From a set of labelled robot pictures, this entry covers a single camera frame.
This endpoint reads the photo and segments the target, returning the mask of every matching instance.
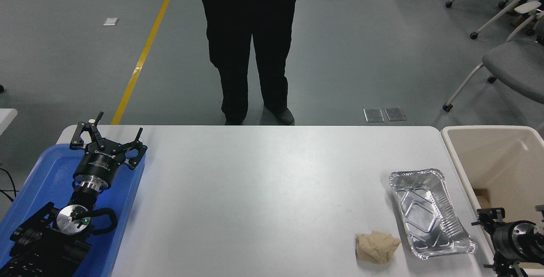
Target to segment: robotic arm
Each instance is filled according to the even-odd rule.
[[[544,205],[536,206],[536,211],[544,218]],[[495,257],[492,265],[498,276],[526,277],[519,267],[519,262],[531,262],[544,265],[544,219],[535,224],[531,221],[503,222],[504,208],[478,209],[478,221],[472,225],[481,225],[491,236]]]
[[[70,277],[91,248],[85,240],[117,227],[115,212],[95,209],[95,203],[101,192],[111,188],[119,167],[124,164],[133,170],[147,147],[139,141],[142,128],[134,141],[126,144],[103,138],[97,129],[102,115],[100,112],[96,120],[80,122],[70,142],[70,149],[84,150],[85,154],[74,172],[74,192],[68,204],[57,209],[49,202],[13,232],[12,258],[0,269],[0,277]],[[85,147],[84,132],[91,137]],[[127,159],[131,150],[137,155]],[[101,215],[109,217],[110,226],[95,229],[92,219]]]

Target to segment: white table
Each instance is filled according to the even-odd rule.
[[[75,126],[64,130],[68,143]],[[143,126],[146,165],[113,277],[495,276],[492,254],[440,133],[431,127]],[[133,140],[138,126],[99,126]],[[443,171],[475,254],[423,261],[397,222],[393,171]],[[402,239],[387,265],[355,236]]]
[[[0,108],[0,135],[8,128],[8,125],[17,116],[17,110],[12,108]]]

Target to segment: beige bin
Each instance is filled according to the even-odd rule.
[[[504,207],[505,221],[542,220],[535,206],[544,205],[544,141],[536,130],[451,126],[442,130],[442,137],[474,212],[481,206],[473,190],[486,189],[491,207]],[[527,273],[544,275],[544,270]]]

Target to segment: person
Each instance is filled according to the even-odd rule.
[[[291,47],[296,0],[202,0],[210,61],[219,71],[225,124],[247,115],[247,67],[251,38],[264,107],[279,124],[292,125],[285,65]]]

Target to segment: crumpled brown paper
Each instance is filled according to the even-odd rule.
[[[357,236],[357,257],[379,265],[389,262],[400,244],[400,240],[379,231]]]

